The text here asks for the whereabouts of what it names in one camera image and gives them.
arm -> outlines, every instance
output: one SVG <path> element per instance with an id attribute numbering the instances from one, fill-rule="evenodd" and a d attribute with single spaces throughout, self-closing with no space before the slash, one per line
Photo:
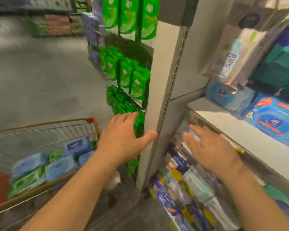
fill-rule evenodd
<path id="1" fill-rule="evenodd" d="M 117 167 L 137 157 L 157 135 L 151 131 L 136 139 L 133 125 L 137 115 L 116 115 L 103 130 L 89 161 L 20 231 L 84 230 L 102 189 Z"/>
<path id="2" fill-rule="evenodd" d="M 252 172 L 243 164 L 231 144 L 207 127 L 190 125 L 201 138 L 201 145 L 190 133 L 184 140 L 194 158 L 219 177 L 230 190 L 247 231 L 289 231 L 289 218 L 254 181 Z"/>

hand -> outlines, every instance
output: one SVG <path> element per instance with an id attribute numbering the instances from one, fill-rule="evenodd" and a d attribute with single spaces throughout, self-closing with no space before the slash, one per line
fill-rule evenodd
<path id="1" fill-rule="evenodd" d="M 207 127 L 189 125 L 201 138 L 197 143 L 191 133 L 184 133 L 184 140 L 190 148 L 195 160 L 221 180 L 230 179 L 245 166 L 236 150 L 221 135 L 210 131 Z"/>
<path id="2" fill-rule="evenodd" d="M 97 151 L 116 164 L 123 164 L 136 158 L 156 138 L 157 132 L 150 131 L 141 138 L 134 134 L 134 123 L 138 112 L 118 114 L 102 131 Z"/>

shopping cart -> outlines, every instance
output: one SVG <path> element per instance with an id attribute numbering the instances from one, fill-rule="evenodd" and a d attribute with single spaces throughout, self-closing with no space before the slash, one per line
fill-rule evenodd
<path id="1" fill-rule="evenodd" d="M 19 160 L 37 152 L 53 153 L 61 150 L 63 143 L 79 137 L 89 136 L 92 143 L 100 138 L 100 129 L 95 118 L 64 120 L 11 128 L 0 131 L 0 173 L 10 174 L 12 166 Z M 0 230 L 9 230 L 12 226 L 23 225 L 75 174 L 65 175 L 13 199 L 0 203 L 0 221 L 10 210 L 30 203 L 30 212 L 0 225 Z"/>

left hand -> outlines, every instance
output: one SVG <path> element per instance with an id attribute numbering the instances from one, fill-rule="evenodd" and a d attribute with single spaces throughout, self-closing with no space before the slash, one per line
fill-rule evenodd
<path id="1" fill-rule="evenodd" d="M 102 131 L 97 151 L 116 162 L 123 164 L 136 158 L 157 136 L 156 131 L 149 131 L 141 138 L 134 134 L 134 123 L 138 112 L 118 114 L 112 118 Z"/>

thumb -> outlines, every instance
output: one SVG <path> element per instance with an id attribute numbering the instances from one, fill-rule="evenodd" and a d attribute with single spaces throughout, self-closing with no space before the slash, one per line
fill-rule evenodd
<path id="1" fill-rule="evenodd" d="M 138 140 L 139 149 L 141 151 L 145 149 L 145 147 L 148 146 L 150 142 L 152 142 L 156 138 L 157 135 L 158 133 L 156 131 L 149 131 L 147 134 L 145 134 L 141 138 L 138 138 L 137 140 Z"/>
<path id="2" fill-rule="evenodd" d="M 187 143 L 187 146 L 191 150 L 195 160 L 198 161 L 200 146 L 197 143 L 197 141 L 194 139 L 193 135 L 191 133 L 185 132 L 183 135 L 184 141 Z"/>

